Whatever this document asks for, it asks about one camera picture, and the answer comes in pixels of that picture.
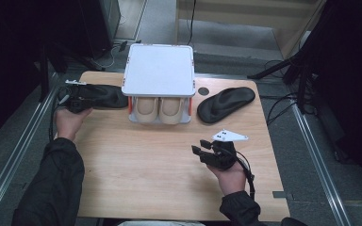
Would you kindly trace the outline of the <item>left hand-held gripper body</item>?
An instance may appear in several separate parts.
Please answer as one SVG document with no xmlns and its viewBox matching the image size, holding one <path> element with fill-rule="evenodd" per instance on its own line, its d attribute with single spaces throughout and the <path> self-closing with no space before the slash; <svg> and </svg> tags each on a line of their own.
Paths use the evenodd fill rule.
<svg viewBox="0 0 362 226">
<path fill-rule="evenodd" d="M 76 80 L 66 80 L 58 90 L 58 106 L 66 107 L 72 113 L 92 108 L 91 85 Z"/>
</svg>

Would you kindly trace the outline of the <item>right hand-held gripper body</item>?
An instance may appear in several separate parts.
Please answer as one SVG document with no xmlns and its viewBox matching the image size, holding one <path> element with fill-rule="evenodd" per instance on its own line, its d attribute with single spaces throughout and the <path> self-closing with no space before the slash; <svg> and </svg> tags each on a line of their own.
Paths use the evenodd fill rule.
<svg viewBox="0 0 362 226">
<path fill-rule="evenodd" d="M 239 162 L 246 170 L 249 167 L 237 157 L 237 150 L 235 149 L 235 141 L 244 141 L 248 137 L 235 132 L 222 129 L 220 132 L 212 137 L 212 147 L 206 149 L 200 145 L 202 151 L 206 152 L 205 156 L 199 156 L 200 161 L 211 167 L 219 170 L 228 170 L 236 162 Z"/>
</svg>

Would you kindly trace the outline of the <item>black flip-flop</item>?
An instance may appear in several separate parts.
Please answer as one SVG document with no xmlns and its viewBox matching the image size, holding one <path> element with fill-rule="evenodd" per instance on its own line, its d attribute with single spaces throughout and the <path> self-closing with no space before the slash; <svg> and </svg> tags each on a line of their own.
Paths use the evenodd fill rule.
<svg viewBox="0 0 362 226">
<path fill-rule="evenodd" d="M 203 100 L 197 107 L 197 115 L 204 123 L 216 123 L 251 103 L 255 92 L 247 87 L 229 88 Z"/>
<path fill-rule="evenodd" d="M 111 85 L 91 85 L 90 96 L 94 109 L 117 109 L 128 107 L 128 98 L 122 89 Z"/>
</svg>

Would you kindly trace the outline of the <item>cream clog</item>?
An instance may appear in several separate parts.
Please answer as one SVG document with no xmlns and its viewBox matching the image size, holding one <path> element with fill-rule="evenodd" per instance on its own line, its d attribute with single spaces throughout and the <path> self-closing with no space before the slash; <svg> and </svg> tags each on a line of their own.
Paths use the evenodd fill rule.
<svg viewBox="0 0 362 226">
<path fill-rule="evenodd" d="M 134 114 L 139 122 L 152 122 L 158 114 L 158 98 L 138 97 L 135 101 Z"/>
<path fill-rule="evenodd" d="M 161 98 L 159 119 L 165 124 L 178 124 L 182 120 L 184 111 L 183 98 Z"/>
</svg>

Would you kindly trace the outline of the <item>white shoe rack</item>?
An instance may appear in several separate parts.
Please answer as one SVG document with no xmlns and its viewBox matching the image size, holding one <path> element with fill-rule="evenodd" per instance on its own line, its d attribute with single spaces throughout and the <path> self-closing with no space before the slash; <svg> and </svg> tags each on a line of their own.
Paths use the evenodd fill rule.
<svg viewBox="0 0 362 226">
<path fill-rule="evenodd" d="M 191 120 L 191 101 L 195 95 L 193 50 L 187 45 L 133 44 L 130 47 L 122 92 L 129 101 L 129 120 L 163 123 L 159 119 L 161 98 L 183 98 L 184 111 L 179 123 Z M 139 122 L 134 114 L 138 97 L 158 98 L 158 114 L 152 122 Z"/>
</svg>

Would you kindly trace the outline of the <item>person's left hand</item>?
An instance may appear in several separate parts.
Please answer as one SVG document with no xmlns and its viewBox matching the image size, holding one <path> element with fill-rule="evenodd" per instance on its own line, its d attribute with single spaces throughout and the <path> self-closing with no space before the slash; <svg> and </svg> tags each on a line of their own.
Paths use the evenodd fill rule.
<svg viewBox="0 0 362 226">
<path fill-rule="evenodd" d="M 57 110 L 55 114 L 55 123 L 58 137 L 74 141 L 76 133 L 81 128 L 83 120 L 86 119 L 91 112 L 91 108 L 79 113 L 72 113 L 66 108 Z"/>
</svg>

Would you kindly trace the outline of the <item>person's right hand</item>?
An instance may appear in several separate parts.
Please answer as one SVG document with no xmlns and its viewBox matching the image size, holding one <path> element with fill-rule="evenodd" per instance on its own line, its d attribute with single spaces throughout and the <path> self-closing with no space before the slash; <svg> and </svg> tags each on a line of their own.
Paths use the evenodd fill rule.
<svg viewBox="0 0 362 226">
<path fill-rule="evenodd" d="M 245 189 L 246 176 L 240 163 L 236 162 L 227 170 L 220 170 L 211 166 L 207 166 L 207 168 L 217 177 L 220 189 L 224 196 Z"/>
</svg>

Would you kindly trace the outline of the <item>grey tape strip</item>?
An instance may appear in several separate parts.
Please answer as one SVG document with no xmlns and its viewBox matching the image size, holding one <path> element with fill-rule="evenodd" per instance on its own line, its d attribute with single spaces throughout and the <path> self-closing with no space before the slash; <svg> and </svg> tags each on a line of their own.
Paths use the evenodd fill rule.
<svg viewBox="0 0 362 226">
<path fill-rule="evenodd" d="M 286 199 L 289 201 L 294 200 L 293 194 L 286 191 L 273 191 L 272 195 L 275 199 Z"/>
</svg>

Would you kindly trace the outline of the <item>black cabinet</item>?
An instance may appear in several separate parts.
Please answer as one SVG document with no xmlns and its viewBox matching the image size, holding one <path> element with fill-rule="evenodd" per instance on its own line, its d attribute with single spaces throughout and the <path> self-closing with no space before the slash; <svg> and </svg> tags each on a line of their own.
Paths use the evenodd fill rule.
<svg viewBox="0 0 362 226">
<path fill-rule="evenodd" d="M 112 48 L 121 12 L 118 0 L 77 0 L 80 6 L 83 38 L 86 55 L 101 57 Z"/>
</svg>

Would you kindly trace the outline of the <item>black rounded chair part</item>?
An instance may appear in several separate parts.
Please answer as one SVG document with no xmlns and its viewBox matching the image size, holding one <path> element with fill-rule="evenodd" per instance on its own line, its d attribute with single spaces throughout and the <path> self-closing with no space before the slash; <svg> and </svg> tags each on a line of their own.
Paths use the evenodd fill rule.
<svg viewBox="0 0 362 226">
<path fill-rule="evenodd" d="M 295 218 L 283 218 L 281 221 L 281 226 L 307 226 L 307 225 Z"/>
</svg>

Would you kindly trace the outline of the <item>black tripod stand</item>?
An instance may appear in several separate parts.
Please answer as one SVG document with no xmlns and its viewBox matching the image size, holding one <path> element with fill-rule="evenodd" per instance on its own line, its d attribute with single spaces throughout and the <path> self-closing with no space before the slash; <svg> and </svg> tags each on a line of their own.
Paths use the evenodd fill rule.
<svg viewBox="0 0 362 226">
<path fill-rule="evenodd" d="M 305 110 L 305 92 L 306 82 L 311 75 L 311 64 L 305 50 L 301 49 L 295 55 L 269 67 L 263 72 L 248 75 L 248 79 L 261 79 L 277 71 L 288 68 L 283 76 L 283 82 L 286 85 L 292 85 L 295 81 L 299 82 L 297 89 L 297 106 L 302 114 L 306 114 Z"/>
</svg>

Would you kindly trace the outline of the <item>metal floor rail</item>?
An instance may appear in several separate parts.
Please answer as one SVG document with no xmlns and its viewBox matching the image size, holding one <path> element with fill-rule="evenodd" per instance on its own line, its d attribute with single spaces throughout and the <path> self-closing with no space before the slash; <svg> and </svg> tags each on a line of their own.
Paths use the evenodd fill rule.
<svg viewBox="0 0 362 226">
<path fill-rule="evenodd" d="M 309 151 L 310 157 L 316 169 L 322 189 L 331 208 L 337 226 L 353 226 L 347 214 L 344 203 L 339 196 L 334 180 L 322 158 L 321 150 L 319 149 L 318 143 L 313 136 L 305 115 L 300 112 L 297 106 L 294 106 L 292 110 L 295 116 L 295 120 L 297 121 L 304 137 L 304 142 Z"/>
<path fill-rule="evenodd" d="M 58 80 L 58 73 L 52 73 L 48 76 L 48 84 L 52 86 L 52 89 L 48 92 L 47 96 L 38 103 L 16 146 L 11 151 L 6 165 L 0 173 L 0 201 L 5 195 L 14 173 L 18 169 L 32 138 L 41 124 L 45 112 L 53 100 L 54 92 L 58 87 Z"/>
</svg>

